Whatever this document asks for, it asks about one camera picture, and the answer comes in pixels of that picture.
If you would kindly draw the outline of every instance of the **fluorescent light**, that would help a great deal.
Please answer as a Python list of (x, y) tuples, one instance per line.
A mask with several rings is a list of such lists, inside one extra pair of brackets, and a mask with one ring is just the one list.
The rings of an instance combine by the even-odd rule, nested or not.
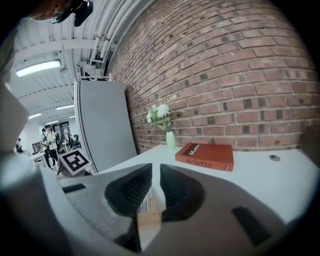
[(61, 106), (61, 107), (57, 107), (56, 110), (63, 110), (63, 109), (67, 109), (67, 108), (73, 108), (75, 105), (69, 105), (69, 106)]
[(35, 117), (38, 117), (38, 116), (41, 116), (41, 115), (42, 115), (41, 113), (30, 115), (28, 119), (35, 118)]
[(18, 69), (15, 73), (18, 77), (23, 77), (25, 75), (29, 75), (31, 73), (38, 72), (41, 70), (48, 70), (48, 69), (59, 68), (59, 67), (61, 67), (60, 60), (55, 59), (51, 61), (40, 62), (35, 65)]
[(58, 123), (59, 121), (52, 121), (52, 122), (47, 122), (46, 125), (50, 125), (50, 124), (54, 124), (54, 123)]

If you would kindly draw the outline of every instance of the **white pipe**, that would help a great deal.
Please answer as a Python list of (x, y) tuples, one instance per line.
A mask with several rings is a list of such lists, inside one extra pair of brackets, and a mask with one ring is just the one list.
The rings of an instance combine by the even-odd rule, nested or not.
[(103, 47), (102, 47), (102, 51), (100, 54), (100, 58), (103, 58), (106, 54), (106, 50), (108, 47), (108, 42), (111, 38), (111, 36), (113, 35), (116, 26), (118, 25), (118, 22), (122, 19), (124, 13), (126, 13), (127, 11), (130, 10), (130, 5), (134, 2), (134, 0), (126, 0), (125, 3), (121, 6), (120, 10), (118, 11), (118, 13), (116, 14), (114, 20), (111, 23), (110, 28), (107, 31), (107, 35), (105, 37), (104, 43), (103, 43)]
[(122, 25), (126, 22), (127, 18), (129, 17), (129, 15), (131, 15), (131, 13), (133, 12), (133, 10), (137, 7), (138, 4), (140, 4), (142, 0), (137, 0), (136, 2), (134, 2), (130, 8), (127, 10), (127, 12), (123, 15), (123, 17), (121, 18), (120, 22), (116, 24), (116, 28), (113, 31), (112, 37), (110, 39), (110, 41), (108, 42), (108, 45), (106, 47), (106, 51), (103, 54), (103, 63), (105, 62), (105, 58), (107, 57), (107, 54), (110, 50), (110, 46), (113, 44), (116, 35), (118, 34), (119, 30), (121, 29)]
[(90, 59), (94, 59), (98, 53), (98, 46), (99, 46), (99, 43), (101, 41), (101, 38), (103, 36), (103, 32), (106, 28), (106, 25), (111, 17), (111, 14), (116, 6), (116, 4), (119, 2), (120, 0), (110, 0), (110, 4), (107, 6), (106, 8), (106, 12), (104, 13), (104, 16), (101, 20), (101, 23), (100, 23), (100, 26), (99, 26), (99, 29), (98, 29), (98, 32), (96, 34), (96, 38), (95, 38), (95, 43), (94, 43), (94, 48), (93, 48), (93, 51), (92, 51), (92, 55), (91, 55), (91, 58)]

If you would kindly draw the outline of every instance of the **man in white shirt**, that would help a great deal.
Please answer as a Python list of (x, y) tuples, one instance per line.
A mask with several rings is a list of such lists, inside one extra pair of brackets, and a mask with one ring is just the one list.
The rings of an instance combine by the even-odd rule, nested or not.
[(56, 169), (56, 161), (58, 162), (58, 155), (57, 155), (57, 143), (56, 143), (56, 134), (51, 130), (51, 126), (50, 125), (46, 125), (45, 130), (47, 132), (47, 141), (49, 143), (49, 155), (52, 158), (52, 162), (53, 162), (53, 168)]
[(46, 161), (46, 164), (48, 165), (48, 167), (52, 170), (54, 170), (51, 165), (50, 165), (50, 162), (49, 162), (49, 147), (45, 145), (46, 141), (48, 141), (48, 138), (47, 138), (47, 132), (46, 132), (46, 129), (42, 129), (42, 134), (41, 134), (41, 142), (42, 142), (42, 146), (43, 146), (43, 152), (44, 152), (44, 159)]

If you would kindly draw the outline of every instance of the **ceiling beam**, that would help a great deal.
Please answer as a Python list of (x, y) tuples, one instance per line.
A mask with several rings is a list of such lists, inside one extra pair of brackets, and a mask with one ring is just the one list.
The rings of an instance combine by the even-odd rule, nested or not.
[(37, 99), (44, 98), (50, 95), (54, 94), (60, 94), (60, 93), (65, 93), (65, 92), (73, 92), (73, 88), (71, 86), (60, 86), (56, 88), (51, 88), (47, 90), (42, 90), (36, 93), (33, 93), (31, 95), (22, 97), (19, 99), (22, 105), (28, 103), (28, 102), (33, 102)]
[[(93, 49), (95, 47), (96, 40), (92, 39), (65, 39), (61, 41), (51, 41), (40, 43), (23, 50), (17, 51), (15, 53), (15, 61), (23, 61), (26, 58), (32, 57), (34, 55), (44, 54), (52, 51), (60, 51), (62, 49)], [(101, 50), (103, 47), (103, 42), (101, 41), (98, 49)], [(113, 49), (117, 47), (116, 43), (111, 46)]]

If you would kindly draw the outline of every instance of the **white flower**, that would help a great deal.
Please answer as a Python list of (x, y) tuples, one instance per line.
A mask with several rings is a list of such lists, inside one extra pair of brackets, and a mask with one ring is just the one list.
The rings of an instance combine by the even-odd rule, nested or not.
[(169, 114), (169, 107), (167, 104), (160, 104), (158, 106), (158, 118), (163, 118)]
[(148, 114), (146, 115), (146, 120), (147, 120), (147, 122), (148, 122), (149, 124), (152, 122), (151, 117), (152, 117), (152, 114), (151, 114), (151, 112), (150, 112), (150, 110), (149, 110)]

